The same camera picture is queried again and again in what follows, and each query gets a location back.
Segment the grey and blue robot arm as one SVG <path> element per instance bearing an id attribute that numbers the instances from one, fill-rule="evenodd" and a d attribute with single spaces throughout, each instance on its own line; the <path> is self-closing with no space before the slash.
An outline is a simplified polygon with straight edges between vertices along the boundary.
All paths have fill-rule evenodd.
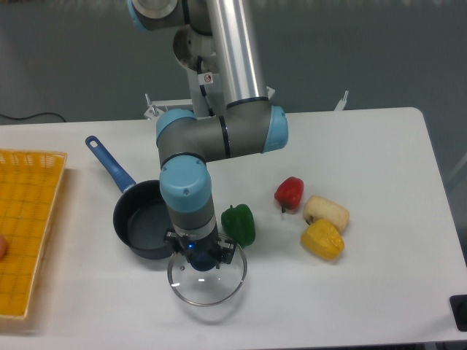
<path id="1" fill-rule="evenodd" d="M 166 243 L 197 271 L 229 264 L 222 245 L 207 163 L 282 149 L 285 112 L 270 104 L 248 1 L 129 1 L 133 23 L 147 31 L 179 27 L 193 33 L 190 54 L 213 61 L 222 85 L 223 113 L 199 118 L 173 109 L 156 123 L 161 195 L 174 231 Z"/>

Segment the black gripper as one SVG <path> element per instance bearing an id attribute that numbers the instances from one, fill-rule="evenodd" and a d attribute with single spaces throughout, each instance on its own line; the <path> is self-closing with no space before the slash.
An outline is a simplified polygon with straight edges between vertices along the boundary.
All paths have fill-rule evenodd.
<path id="1" fill-rule="evenodd" d="M 167 230 L 163 240 L 170 251 L 181 254 L 189 263 L 215 263 L 216 269 L 222 263 L 231 263 L 235 255 L 235 241 L 222 238 L 217 229 L 201 239 Z"/>

